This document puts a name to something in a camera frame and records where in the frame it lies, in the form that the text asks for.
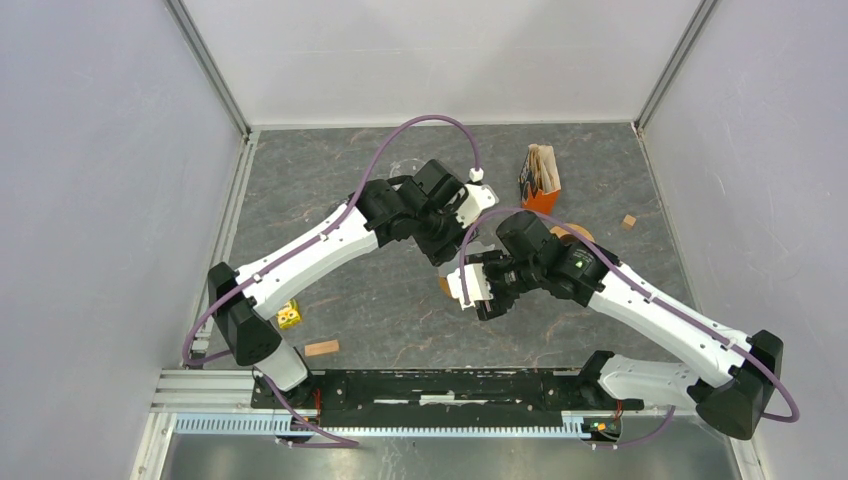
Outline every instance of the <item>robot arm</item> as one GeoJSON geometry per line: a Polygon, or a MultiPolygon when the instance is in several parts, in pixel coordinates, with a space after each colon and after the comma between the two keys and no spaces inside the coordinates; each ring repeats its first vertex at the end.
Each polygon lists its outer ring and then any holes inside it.
{"type": "Polygon", "coordinates": [[[255,365],[288,391],[307,378],[308,369],[269,322],[286,302],[342,264],[395,240],[412,237],[438,266],[456,255],[468,226],[497,201],[487,185],[463,184],[436,160],[414,176],[369,181],[355,208],[329,234],[322,232],[346,204],[265,258],[236,270],[226,263],[213,267],[207,279],[212,302],[248,278],[257,280],[216,312],[215,323],[238,365],[255,365]],[[316,236],[320,241],[302,254],[264,276],[257,273],[316,236]]]}
{"type": "Polygon", "coordinates": [[[683,363],[632,360],[596,352],[581,375],[597,380],[616,399],[641,399],[656,405],[695,409],[717,430],[751,438],[774,386],[740,354],[660,307],[660,298],[696,321],[735,342],[779,376],[783,343],[767,331],[751,337],[690,309],[651,286],[629,266],[603,250],[629,278],[654,292],[649,301],[610,271],[585,245],[563,243],[531,212],[517,213],[497,229],[508,254],[489,251],[469,257],[465,277],[471,303],[464,303],[459,271],[448,276],[452,296],[478,318],[506,313],[529,290],[542,288],[554,297],[607,314],[647,336],[683,363]]]}

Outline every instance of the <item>purple cable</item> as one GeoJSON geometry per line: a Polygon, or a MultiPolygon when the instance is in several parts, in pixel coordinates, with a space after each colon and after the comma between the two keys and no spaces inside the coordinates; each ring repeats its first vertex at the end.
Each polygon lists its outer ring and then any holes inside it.
{"type": "MultiPolygon", "coordinates": [[[[371,172],[374,171],[374,166],[377,165],[377,160],[380,159],[380,157],[383,155],[383,151],[386,150],[386,147],[388,147],[390,143],[392,143],[392,140],[394,140],[398,135],[400,135],[401,132],[415,125],[416,123],[426,122],[429,120],[440,120],[446,123],[450,123],[451,125],[454,125],[455,127],[462,130],[462,133],[464,133],[465,136],[468,138],[468,141],[471,142],[471,150],[473,150],[474,152],[474,169],[481,169],[482,158],[480,157],[480,147],[477,145],[477,140],[474,138],[474,135],[471,134],[471,130],[469,130],[468,127],[460,123],[458,120],[444,115],[421,115],[420,117],[415,117],[411,120],[407,120],[402,125],[392,130],[392,133],[390,133],[389,136],[386,137],[385,140],[383,140],[383,143],[381,143],[379,148],[377,148],[377,151],[374,152],[374,157],[371,158],[371,163],[368,165],[368,168],[365,169],[365,173],[362,174],[362,179],[359,181],[359,185],[357,185],[356,190],[353,192],[353,196],[351,197],[350,201],[347,202],[347,208],[345,208],[344,212],[342,212],[339,218],[337,218],[333,223],[331,223],[326,229],[321,232],[323,235],[329,235],[330,232],[338,228],[339,225],[341,225],[342,222],[344,222],[344,220],[348,217],[348,215],[350,215],[350,212],[353,211],[353,209],[356,207],[356,202],[359,201],[359,197],[362,196],[362,191],[365,189],[365,184],[368,182],[368,178],[371,177],[371,172]]],[[[259,270],[259,272],[257,272],[257,275],[259,275],[259,277],[264,277],[271,270],[279,267],[284,262],[291,259],[295,255],[303,252],[312,245],[315,245],[320,240],[320,236],[310,238],[303,244],[298,245],[297,247],[292,249],[290,252],[287,252],[280,258],[266,265],[262,270],[259,270]]],[[[248,278],[243,283],[240,283],[238,286],[227,292],[223,297],[219,298],[217,302],[213,303],[208,309],[206,309],[205,312],[203,312],[200,318],[198,318],[197,321],[194,322],[194,325],[192,325],[191,330],[189,330],[188,335],[186,335],[185,341],[183,342],[182,355],[184,364],[196,367],[198,365],[203,365],[204,363],[211,362],[212,360],[217,360],[230,354],[229,350],[224,350],[218,353],[214,353],[212,355],[207,355],[204,358],[190,358],[191,344],[194,341],[194,337],[197,335],[197,332],[200,330],[203,324],[206,323],[206,320],[208,320],[209,317],[212,316],[213,313],[218,311],[218,309],[221,308],[222,305],[227,303],[231,298],[235,297],[236,295],[244,291],[244,289],[255,283],[256,280],[254,279],[254,277],[248,278]]]]}
{"type": "MultiPolygon", "coordinates": [[[[483,215],[481,215],[480,218],[478,218],[477,221],[474,222],[473,225],[471,225],[471,227],[468,229],[468,231],[465,232],[465,237],[462,239],[462,246],[460,247],[460,251],[459,251],[459,279],[460,279],[460,284],[462,286],[462,297],[464,299],[465,304],[471,303],[471,301],[468,297],[468,285],[466,285],[466,283],[465,283],[465,268],[464,268],[465,267],[465,247],[468,245],[468,242],[470,241],[471,236],[474,234],[474,232],[477,230],[477,228],[479,228],[479,226],[483,222],[492,218],[495,215],[506,214],[506,213],[517,213],[517,212],[521,212],[521,211],[524,211],[524,210],[525,210],[524,208],[518,208],[518,207],[506,207],[506,208],[499,208],[497,210],[490,210],[490,211],[484,213],[483,215]]],[[[556,218],[551,217],[550,215],[545,215],[545,214],[539,213],[539,212],[532,212],[532,213],[535,213],[540,218],[543,218],[543,219],[547,220],[548,222],[553,223],[554,225],[562,228],[563,230],[565,230],[569,234],[574,235],[578,240],[580,240],[584,245],[586,245],[586,247],[588,247],[589,250],[592,251],[592,253],[594,253],[598,258],[600,258],[601,261],[604,263],[604,265],[606,265],[607,268],[609,268],[611,272],[613,272],[618,278],[620,278],[622,281],[624,281],[624,283],[629,285],[631,289],[639,292],[639,294],[641,294],[646,299],[651,298],[652,292],[648,291],[648,289],[646,289],[645,287],[640,285],[638,282],[636,282],[633,279],[631,279],[630,277],[628,277],[614,263],[612,263],[612,261],[610,261],[610,259],[607,258],[606,255],[604,255],[603,252],[601,252],[601,250],[597,247],[597,245],[595,245],[588,238],[584,237],[580,232],[569,227],[568,225],[564,224],[563,222],[560,222],[556,218]]],[[[714,331],[713,329],[704,325],[703,323],[695,320],[694,317],[692,317],[688,313],[680,310],[679,308],[675,307],[674,305],[671,305],[670,303],[666,302],[662,298],[656,297],[656,298],[653,299],[653,302],[656,303],[657,305],[659,305],[660,307],[662,307],[663,309],[665,309],[666,311],[672,313],[673,315],[676,315],[677,317],[679,317],[681,320],[685,321],[689,325],[692,325],[693,327],[697,328],[698,330],[700,330],[700,331],[706,333],[707,335],[715,338],[722,345],[724,345],[727,348],[730,348],[732,351],[734,351],[737,354],[739,354],[740,356],[742,356],[742,358],[751,362],[752,365],[757,367],[757,369],[763,375],[765,375],[765,377],[769,380],[769,382],[771,382],[774,385],[774,387],[777,389],[777,391],[780,392],[780,395],[783,396],[783,399],[786,401],[786,404],[789,406],[790,414],[789,414],[789,416],[784,416],[784,415],[776,415],[776,414],[773,414],[773,413],[765,413],[764,412],[763,418],[768,418],[769,420],[776,420],[778,422],[784,422],[784,423],[795,423],[801,418],[801,411],[798,408],[798,404],[795,403],[795,399],[793,399],[792,395],[789,393],[789,390],[786,388],[785,385],[783,385],[783,382],[781,382],[780,379],[777,378],[777,375],[775,375],[774,372],[769,370],[768,367],[766,367],[763,364],[763,362],[761,362],[759,359],[757,359],[757,357],[753,356],[750,352],[745,351],[744,349],[742,349],[741,347],[739,347],[735,343],[731,344],[730,339],[728,339],[727,337],[725,337],[725,336],[721,335],[720,333],[714,331]]]]}
{"type": "Polygon", "coordinates": [[[309,423],[308,420],[303,418],[291,405],[286,401],[286,397],[280,393],[280,389],[277,388],[277,384],[274,383],[274,380],[271,379],[268,375],[264,376],[265,382],[268,383],[268,386],[271,387],[271,391],[274,392],[274,396],[277,397],[277,401],[279,401],[283,408],[288,410],[292,417],[295,418],[298,422],[302,423],[304,427],[313,432],[325,437],[329,440],[334,440],[337,443],[290,443],[290,447],[294,448],[356,448],[359,446],[359,442],[356,440],[351,440],[349,438],[340,437],[338,435],[333,435],[332,433],[322,429],[321,427],[317,427],[309,423]]]}
{"type": "Polygon", "coordinates": [[[677,407],[673,405],[669,407],[668,413],[665,414],[665,418],[663,418],[663,421],[660,426],[657,427],[657,429],[653,432],[645,435],[644,437],[639,437],[635,440],[628,440],[626,442],[616,443],[615,445],[606,445],[602,443],[590,443],[589,445],[592,446],[593,450],[621,450],[622,448],[635,447],[637,445],[641,445],[643,443],[651,441],[657,438],[662,432],[665,431],[666,428],[668,428],[669,425],[671,425],[671,419],[674,417],[675,410],[677,410],[677,407]]]}

